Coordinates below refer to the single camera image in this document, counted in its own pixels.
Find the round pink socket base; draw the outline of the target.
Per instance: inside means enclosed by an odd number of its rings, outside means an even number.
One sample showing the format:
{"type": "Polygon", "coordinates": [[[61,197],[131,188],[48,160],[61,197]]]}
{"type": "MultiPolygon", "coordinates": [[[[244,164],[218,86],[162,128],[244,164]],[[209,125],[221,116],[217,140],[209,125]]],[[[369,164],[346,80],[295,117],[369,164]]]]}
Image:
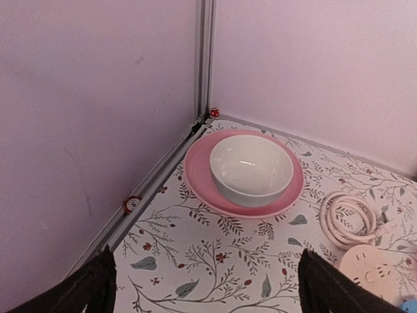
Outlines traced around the round pink socket base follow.
{"type": "Polygon", "coordinates": [[[339,270],[393,305],[416,298],[416,260],[406,254],[358,245],[344,254],[339,270]]]}

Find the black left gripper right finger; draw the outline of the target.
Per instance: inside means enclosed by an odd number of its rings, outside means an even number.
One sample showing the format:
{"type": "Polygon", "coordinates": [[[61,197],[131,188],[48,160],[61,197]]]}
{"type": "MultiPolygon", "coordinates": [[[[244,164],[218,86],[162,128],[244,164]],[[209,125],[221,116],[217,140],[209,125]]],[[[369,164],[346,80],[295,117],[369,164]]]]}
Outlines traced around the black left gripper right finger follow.
{"type": "Polygon", "coordinates": [[[361,288],[312,250],[298,264],[298,294],[303,313],[401,312],[393,304],[361,288]]]}

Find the light blue cube plug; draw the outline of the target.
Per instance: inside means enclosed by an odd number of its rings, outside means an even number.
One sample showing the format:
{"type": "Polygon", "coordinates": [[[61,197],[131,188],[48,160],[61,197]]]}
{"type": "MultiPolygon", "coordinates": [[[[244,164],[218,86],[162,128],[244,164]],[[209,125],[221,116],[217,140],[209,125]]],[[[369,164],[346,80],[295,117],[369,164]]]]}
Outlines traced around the light blue cube plug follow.
{"type": "Polygon", "coordinates": [[[417,299],[404,301],[400,305],[400,309],[407,313],[417,313],[417,299]]]}

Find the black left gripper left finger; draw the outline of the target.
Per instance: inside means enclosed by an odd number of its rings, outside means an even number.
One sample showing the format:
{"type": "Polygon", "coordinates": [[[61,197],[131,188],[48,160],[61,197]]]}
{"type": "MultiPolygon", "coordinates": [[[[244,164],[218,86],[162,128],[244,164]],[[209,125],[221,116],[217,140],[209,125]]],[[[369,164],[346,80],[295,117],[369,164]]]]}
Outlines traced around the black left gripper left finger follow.
{"type": "Polygon", "coordinates": [[[10,311],[113,312],[116,292],[115,259],[106,246],[60,284],[10,311]]]}

